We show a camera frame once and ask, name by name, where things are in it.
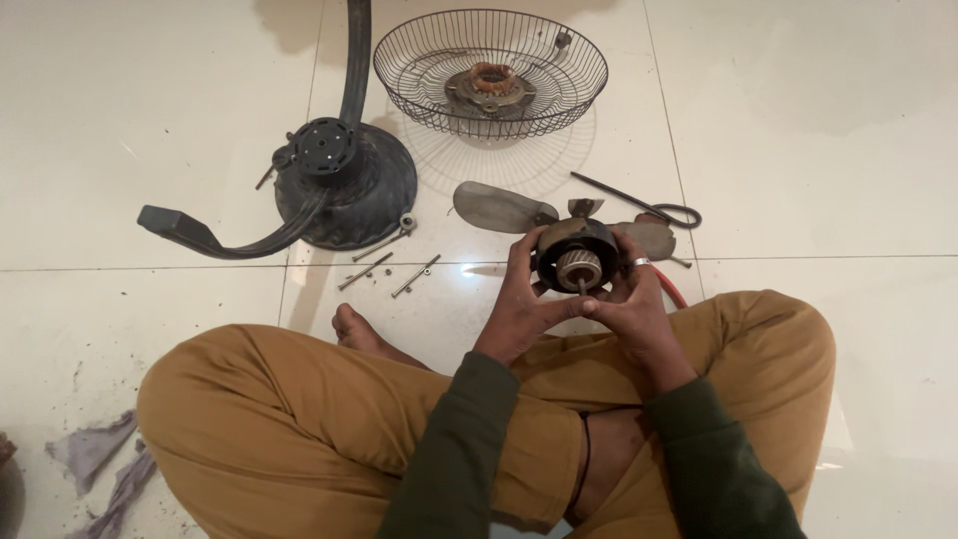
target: fan grille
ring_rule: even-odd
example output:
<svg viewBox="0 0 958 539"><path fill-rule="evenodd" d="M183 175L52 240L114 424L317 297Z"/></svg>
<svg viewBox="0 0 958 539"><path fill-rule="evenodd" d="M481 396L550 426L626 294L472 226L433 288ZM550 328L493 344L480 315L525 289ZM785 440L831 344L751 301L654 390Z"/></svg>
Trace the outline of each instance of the fan grille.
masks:
<svg viewBox="0 0 958 539"><path fill-rule="evenodd" d="M479 62L506 64L535 89L523 106L495 112L446 90ZM558 22L520 12L455 10L412 19L376 46L376 75L393 103L440 131L480 138L524 138L578 120L608 80L599 49Z"/></svg>

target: red hose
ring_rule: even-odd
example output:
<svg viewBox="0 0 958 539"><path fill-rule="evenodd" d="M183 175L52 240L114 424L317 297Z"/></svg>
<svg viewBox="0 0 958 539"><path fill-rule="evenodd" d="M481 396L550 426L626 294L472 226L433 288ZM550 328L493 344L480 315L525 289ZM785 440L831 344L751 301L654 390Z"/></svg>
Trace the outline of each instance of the red hose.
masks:
<svg viewBox="0 0 958 539"><path fill-rule="evenodd" d="M664 273L658 270L657 267L652 266L652 269L655 270L655 274L658 275L659 282L662 284L662 290L669 295L669 299L672 300L672 303L675 304L676 309L685 309L689 306L685 302L685 298L682 297L682 294L678 291L678 288L669 280L669 277L666 277Z"/></svg>

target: green sweater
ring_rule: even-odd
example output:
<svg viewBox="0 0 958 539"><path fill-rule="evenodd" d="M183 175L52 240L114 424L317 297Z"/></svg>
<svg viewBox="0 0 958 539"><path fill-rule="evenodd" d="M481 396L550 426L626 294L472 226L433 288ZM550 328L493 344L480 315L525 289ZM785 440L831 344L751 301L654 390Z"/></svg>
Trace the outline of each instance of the green sweater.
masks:
<svg viewBox="0 0 958 539"><path fill-rule="evenodd" d="M466 354L376 537L489 537L492 481L518 391L507 367ZM662 442L686 537L805 537L782 486L762 469L711 384L699 379L660 395L645 412Z"/></svg>

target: black metal cap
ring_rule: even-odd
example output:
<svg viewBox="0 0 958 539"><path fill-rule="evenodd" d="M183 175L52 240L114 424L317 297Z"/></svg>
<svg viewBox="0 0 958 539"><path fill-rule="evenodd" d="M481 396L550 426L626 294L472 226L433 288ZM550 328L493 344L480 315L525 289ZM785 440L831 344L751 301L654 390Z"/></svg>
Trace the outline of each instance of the black metal cap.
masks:
<svg viewBox="0 0 958 539"><path fill-rule="evenodd" d="M352 129L336 118L317 118L297 130L273 153L276 170L293 172L308 184L347 185L362 168L362 149Z"/></svg>

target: fan blade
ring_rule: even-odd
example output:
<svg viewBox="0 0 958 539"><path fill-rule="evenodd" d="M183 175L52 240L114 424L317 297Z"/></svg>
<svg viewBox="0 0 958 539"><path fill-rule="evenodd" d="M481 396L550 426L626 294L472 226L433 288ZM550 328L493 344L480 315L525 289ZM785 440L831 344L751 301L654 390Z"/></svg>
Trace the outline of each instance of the fan blade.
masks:
<svg viewBox="0 0 958 539"><path fill-rule="evenodd" d="M659 223L615 223L633 240L638 242L649 260L665 260L675 252L675 236L671 228Z"/></svg>
<svg viewBox="0 0 958 539"><path fill-rule="evenodd" d="M590 217L599 211L605 199L569 199L569 215L572 217Z"/></svg>
<svg viewBox="0 0 958 539"><path fill-rule="evenodd" d="M525 234L536 228L539 214L559 220L556 208L545 202L475 181L464 181L456 187L452 207L472 226L509 234Z"/></svg>

